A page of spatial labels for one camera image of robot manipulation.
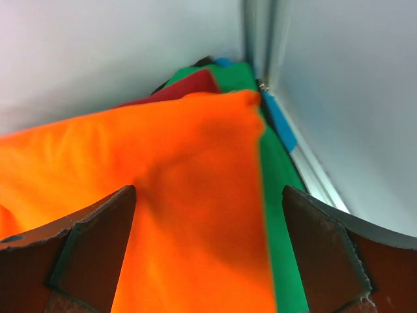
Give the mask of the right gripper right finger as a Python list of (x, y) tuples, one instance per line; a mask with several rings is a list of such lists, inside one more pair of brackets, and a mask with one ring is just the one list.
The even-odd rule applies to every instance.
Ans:
[(416, 238), (292, 186), (283, 212), (310, 312), (415, 312)]

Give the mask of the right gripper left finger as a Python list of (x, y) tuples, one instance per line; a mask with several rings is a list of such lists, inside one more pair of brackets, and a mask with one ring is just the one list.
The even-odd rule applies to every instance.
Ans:
[(136, 190), (1, 240), (2, 312), (110, 312)]

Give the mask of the orange t shirt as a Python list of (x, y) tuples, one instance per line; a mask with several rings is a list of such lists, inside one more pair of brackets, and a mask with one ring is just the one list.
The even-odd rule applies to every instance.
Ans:
[(252, 90), (194, 93), (1, 137), (1, 235), (132, 185), (114, 312), (275, 312)]

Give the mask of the folded green t shirt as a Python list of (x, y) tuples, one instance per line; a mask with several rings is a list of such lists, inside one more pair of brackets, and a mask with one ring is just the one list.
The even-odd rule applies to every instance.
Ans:
[[(159, 86), (159, 89), (168, 87), (204, 68), (211, 71), (216, 83), (224, 93), (244, 89), (261, 91), (259, 80), (255, 79), (249, 64), (242, 62), (221, 67), (214, 64), (208, 58), (200, 60), (191, 67), (178, 70), (168, 81)], [(304, 191), (304, 183), (284, 144), (282, 144), (276, 134), (272, 116), (264, 96), (261, 96), (260, 113), (267, 123), (259, 146), (263, 175), (268, 250), (278, 312), (307, 312), (309, 310), (308, 302), (287, 230), (282, 206), (282, 192), (284, 187), (289, 185)]]

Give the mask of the folded blue t shirt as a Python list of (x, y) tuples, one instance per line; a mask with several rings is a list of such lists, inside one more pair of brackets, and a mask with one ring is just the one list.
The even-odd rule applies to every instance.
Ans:
[(266, 123), (260, 149), (263, 154), (289, 155), (296, 147), (296, 138), (274, 97), (255, 78), (251, 66), (245, 62), (233, 63), (228, 59), (218, 59), (209, 67), (221, 92), (247, 89), (260, 93), (260, 114)]

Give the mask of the folded red t shirt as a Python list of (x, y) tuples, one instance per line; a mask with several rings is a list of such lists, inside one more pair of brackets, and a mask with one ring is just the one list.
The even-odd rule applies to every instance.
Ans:
[(153, 102), (177, 100), (192, 93), (214, 93), (220, 94), (219, 88), (212, 72), (209, 69), (198, 70), (197, 72), (155, 92), (147, 98), (142, 98), (119, 104), (115, 108), (141, 105)]

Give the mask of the right aluminium frame post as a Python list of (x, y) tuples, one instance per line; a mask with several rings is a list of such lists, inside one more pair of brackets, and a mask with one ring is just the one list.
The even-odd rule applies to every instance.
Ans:
[(245, 58), (253, 68), (255, 77), (274, 97), (297, 141), (289, 153), (304, 188), (322, 202), (348, 213), (349, 210), (324, 168), (309, 147), (284, 105), (288, 103), (278, 91), (279, 71), (285, 53), (289, 30), (291, 1), (244, 1), (243, 27)]

